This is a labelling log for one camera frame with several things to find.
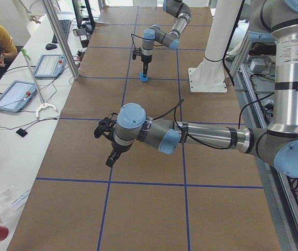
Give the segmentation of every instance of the blue block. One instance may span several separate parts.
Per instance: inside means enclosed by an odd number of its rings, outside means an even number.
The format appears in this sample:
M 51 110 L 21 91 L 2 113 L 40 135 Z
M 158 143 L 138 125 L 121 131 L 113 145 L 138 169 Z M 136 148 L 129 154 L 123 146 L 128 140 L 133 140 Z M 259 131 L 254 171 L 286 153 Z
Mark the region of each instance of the blue block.
M 147 74 L 147 77 L 143 77 L 143 72 L 141 72 L 141 73 L 140 73 L 140 80 L 141 80 L 142 82 L 146 82 L 146 81 L 148 81 L 148 74 Z

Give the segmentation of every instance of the floor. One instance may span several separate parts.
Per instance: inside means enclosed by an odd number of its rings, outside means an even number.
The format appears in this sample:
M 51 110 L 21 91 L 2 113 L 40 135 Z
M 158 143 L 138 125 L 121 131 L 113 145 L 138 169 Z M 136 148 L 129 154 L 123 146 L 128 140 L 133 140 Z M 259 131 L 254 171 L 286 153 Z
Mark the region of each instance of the floor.
M 154 118 L 182 98 L 178 119 L 236 127 L 233 87 L 190 92 L 188 68 L 202 61 L 212 23 L 209 8 L 191 11 L 180 48 L 155 48 L 148 82 L 130 34 L 169 30 L 174 18 L 161 8 L 102 11 L 8 250 L 280 250 L 252 156 L 191 144 L 165 155 L 135 142 L 110 169 L 110 142 L 93 137 L 123 104 Z

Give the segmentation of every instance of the white table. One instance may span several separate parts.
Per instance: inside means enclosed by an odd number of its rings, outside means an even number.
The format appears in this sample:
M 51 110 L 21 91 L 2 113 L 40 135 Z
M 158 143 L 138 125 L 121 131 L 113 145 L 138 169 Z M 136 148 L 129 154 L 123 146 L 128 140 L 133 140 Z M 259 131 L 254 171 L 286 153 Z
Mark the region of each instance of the white table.
M 59 15 L 59 19 L 72 20 L 73 18 L 74 16 L 69 14 Z M 51 42 L 52 36 L 52 28 L 48 19 L 45 18 L 24 47 L 27 54 L 31 57 L 31 65 L 36 65 L 42 54 L 62 54 L 60 46 L 50 51 L 45 49 L 45 45 Z M 69 34 L 68 44 L 73 55 L 76 55 L 77 51 L 82 48 L 79 38 L 75 37 L 72 32 Z M 26 61 L 22 53 L 20 53 L 10 68 L 24 65 L 26 65 Z M 0 93 L 14 80 L 33 82 L 27 67 L 12 70 L 6 73 L 0 80 Z M 69 69 L 66 69 L 54 82 L 57 93 L 51 98 L 49 103 L 55 105 L 59 112 L 65 104 L 72 81 L 72 75 Z M 47 86 L 51 80 L 37 80 L 37 82 L 44 100 L 47 101 L 55 92 L 55 88 L 52 85 Z M 24 110 L 36 111 L 40 104 L 39 96 L 36 94 Z M 43 109 L 40 112 L 40 120 L 48 117 L 56 117 L 58 115 L 59 113 L 55 112 L 52 108 Z M 36 120 L 34 112 L 0 112 L 0 126 L 2 127 L 12 128 L 30 123 L 34 120 Z M 28 134 L 24 138 L 16 133 L 17 129 L 0 129 L 0 191 L 14 187 L 12 190 L 12 199 L 9 200 L 10 202 L 32 187 L 57 122 L 57 120 L 39 122 L 27 130 Z M 2 220 L 0 225 L 6 226 L 9 229 L 8 237 L 0 242 L 1 251 L 6 250 L 23 208 L 24 207 L 21 207 L 19 210 L 15 211 L 8 205 L 0 203 L 0 217 Z

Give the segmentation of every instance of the metal rod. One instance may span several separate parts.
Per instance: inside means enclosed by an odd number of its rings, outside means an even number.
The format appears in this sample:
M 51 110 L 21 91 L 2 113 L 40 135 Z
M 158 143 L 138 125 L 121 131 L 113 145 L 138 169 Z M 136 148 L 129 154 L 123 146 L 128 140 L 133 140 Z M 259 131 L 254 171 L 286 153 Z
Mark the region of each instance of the metal rod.
M 246 61 L 247 55 L 249 53 L 249 50 L 251 48 L 251 46 L 253 45 L 253 43 L 248 39 L 248 33 L 245 34 L 243 41 L 242 41 L 242 45 L 238 50 L 237 55 L 235 56 L 235 59 L 232 63 L 231 66 L 231 76 L 234 77 L 238 71 L 238 69 L 240 68 L 240 65 L 242 64 L 242 62 Z
M 72 73 L 72 76 L 74 80 L 77 80 L 79 78 L 79 73 L 77 66 L 73 60 L 71 50 L 69 48 L 69 45 L 67 44 L 67 40 L 63 34 L 62 27 L 60 25 L 59 19 L 57 17 L 57 14 L 55 12 L 55 9 L 53 7 L 53 4 L 51 0 L 42 0 L 43 7 L 45 9 L 45 13 L 48 16 L 51 28 L 53 29 L 55 36 L 58 40 L 58 43 L 61 47 L 61 50 L 63 52 L 63 55 L 67 61 L 67 64 L 69 66 L 69 69 Z
M 102 10 L 102 2 L 101 2 L 101 0 L 98 0 L 98 5 L 99 5 L 99 10 L 101 12 L 101 10 Z
M 30 67 L 30 64 L 29 64 L 29 62 L 28 62 L 27 56 L 24 55 L 24 58 L 25 58 L 25 60 L 26 60 L 26 63 L 27 63 L 27 66 L 28 66 L 28 70 L 29 70 L 29 72 L 30 72 L 30 75 L 31 75 L 32 78 L 33 78 L 33 81 L 34 81 L 34 84 L 35 84 L 35 87 L 36 87 L 36 91 L 37 91 L 37 93 L 39 94 L 41 103 L 44 104 L 44 100 L 43 100 L 42 95 L 41 95 L 41 93 L 40 93 L 38 83 L 36 82 L 34 73 L 33 73 L 33 71 L 32 71 L 32 68 Z

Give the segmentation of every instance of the green clip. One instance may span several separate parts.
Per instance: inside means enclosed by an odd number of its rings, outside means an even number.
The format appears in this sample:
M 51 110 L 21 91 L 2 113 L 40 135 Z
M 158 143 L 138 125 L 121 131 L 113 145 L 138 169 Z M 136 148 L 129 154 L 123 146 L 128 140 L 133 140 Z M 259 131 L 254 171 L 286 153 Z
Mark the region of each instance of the green clip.
M 21 49 L 21 52 L 23 53 L 24 56 L 28 57 L 28 59 L 31 60 L 29 55 L 27 55 L 26 53 L 26 49 Z

